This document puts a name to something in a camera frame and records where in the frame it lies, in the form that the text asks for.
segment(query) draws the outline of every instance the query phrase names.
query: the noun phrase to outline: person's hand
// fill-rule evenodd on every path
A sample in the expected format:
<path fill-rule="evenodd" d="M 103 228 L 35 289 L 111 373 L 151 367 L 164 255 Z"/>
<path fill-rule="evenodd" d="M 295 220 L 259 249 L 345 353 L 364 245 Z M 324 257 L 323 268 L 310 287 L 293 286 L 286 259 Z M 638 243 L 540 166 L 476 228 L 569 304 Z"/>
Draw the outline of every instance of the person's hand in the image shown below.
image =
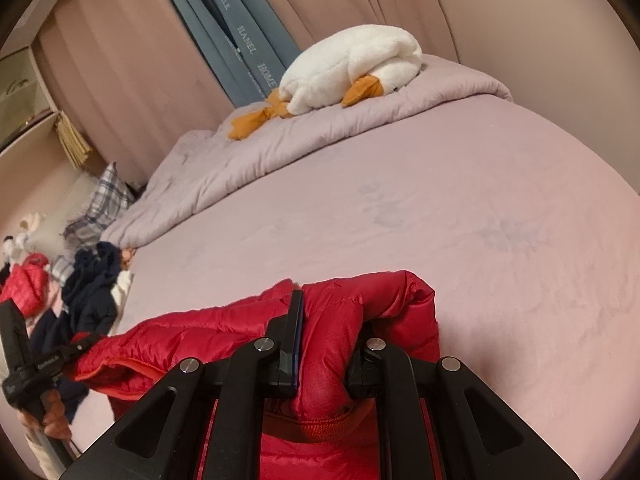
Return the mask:
<path fill-rule="evenodd" d="M 65 405 L 62 404 L 60 393 L 57 390 L 49 390 L 44 394 L 43 399 L 49 409 L 42 424 L 39 424 L 35 417 L 27 412 L 18 412 L 18 419 L 25 428 L 44 432 L 45 435 L 60 440 L 70 440 L 71 429 L 68 420 L 66 420 Z"/>

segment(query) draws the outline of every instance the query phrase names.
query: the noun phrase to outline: lavender comforter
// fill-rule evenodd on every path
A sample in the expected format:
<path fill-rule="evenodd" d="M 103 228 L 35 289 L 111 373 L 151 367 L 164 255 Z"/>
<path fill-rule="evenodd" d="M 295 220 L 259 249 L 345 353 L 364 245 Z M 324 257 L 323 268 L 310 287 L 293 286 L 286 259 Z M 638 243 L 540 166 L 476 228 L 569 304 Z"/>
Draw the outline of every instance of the lavender comforter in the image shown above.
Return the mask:
<path fill-rule="evenodd" d="M 230 120 L 262 103 L 239 108 L 216 132 L 186 133 L 151 177 L 143 197 L 102 235 L 121 248 L 147 245 L 242 186 L 334 142 L 476 94 L 511 100 L 487 74 L 436 56 L 392 95 L 351 108 L 323 108 L 292 119 L 269 121 L 247 140 L 228 140 Z M 394 133 L 399 133 L 402 126 Z"/>

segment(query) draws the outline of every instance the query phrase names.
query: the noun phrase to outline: black clamp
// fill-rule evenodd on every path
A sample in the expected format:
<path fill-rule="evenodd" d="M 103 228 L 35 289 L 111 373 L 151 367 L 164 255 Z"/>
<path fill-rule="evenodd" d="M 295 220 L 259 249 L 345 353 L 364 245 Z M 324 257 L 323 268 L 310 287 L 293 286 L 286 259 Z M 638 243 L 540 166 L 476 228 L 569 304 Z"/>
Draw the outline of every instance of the black clamp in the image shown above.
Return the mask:
<path fill-rule="evenodd" d="M 297 393 L 303 312 L 296 290 L 264 337 L 224 360 L 178 363 L 62 480 L 192 480 L 202 461 L 203 480 L 259 478 L 264 399 Z M 354 399 L 376 399 L 381 480 L 578 479 L 456 358 L 410 358 L 366 324 L 345 385 Z"/>
<path fill-rule="evenodd" d="M 2 382 L 2 392 L 7 403 L 17 410 L 31 413 L 42 422 L 47 406 L 42 395 L 53 389 L 62 370 L 91 346 L 100 336 L 91 334 L 74 344 L 59 346 L 51 352 L 37 356 L 29 350 L 27 330 L 20 310 L 12 300 L 0 304 L 0 337 L 9 371 Z M 66 442 L 38 434 L 41 444 L 57 460 L 61 469 L 69 467 L 76 458 Z"/>

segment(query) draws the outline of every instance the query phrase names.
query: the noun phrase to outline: stuffed goose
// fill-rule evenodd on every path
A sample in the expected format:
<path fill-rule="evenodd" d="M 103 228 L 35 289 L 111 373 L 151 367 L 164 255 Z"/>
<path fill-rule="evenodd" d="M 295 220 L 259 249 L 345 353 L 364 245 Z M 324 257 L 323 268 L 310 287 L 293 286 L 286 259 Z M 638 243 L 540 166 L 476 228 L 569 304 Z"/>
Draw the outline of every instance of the stuffed goose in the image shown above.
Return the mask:
<path fill-rule="evenodd" d="M 388 25 L 347 28 L 309 47 L 269 95 L 269 106 L 231 122 L 230 139 L 247 138 L 269 119 L 290 118 L 338 103 L 347 107 L 390 94 L 420 72 L 422 49 L 406 30 Z"/>

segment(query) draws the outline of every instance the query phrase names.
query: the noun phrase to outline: red puffer jacket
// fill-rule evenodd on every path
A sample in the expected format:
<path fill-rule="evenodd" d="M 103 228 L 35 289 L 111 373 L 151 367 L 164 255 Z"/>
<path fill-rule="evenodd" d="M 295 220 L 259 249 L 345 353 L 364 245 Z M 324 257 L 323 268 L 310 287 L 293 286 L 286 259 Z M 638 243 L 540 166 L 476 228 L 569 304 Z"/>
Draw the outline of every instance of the red puffer jacket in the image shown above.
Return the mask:
<path fill-rule="evenodd" d="M 229 357 L 287 313 L 294 283 L 226 308 L 167 314 L 104 338 L 69 375 L 115 399 L 137 400 L 187 357 Z M 266 405 L 260 478 L 374 480 L 378 434 L 372 401 L 354 402 L 343 385 L 362 323 L 424 360 L 439 358 L 434 291 L 407 271 L 380 272 L 302 287 L 305 298 L 298 396 Z"/>
<path fill-rule="evenodd" d="M 49 263 L 44 254 L 29 254 L 24 262 L 15 264 L 0 290 L 0 303 L 14 300 L 25 319 L 37 316 L 47 297 L 49 274 L 43 267 Z"/>

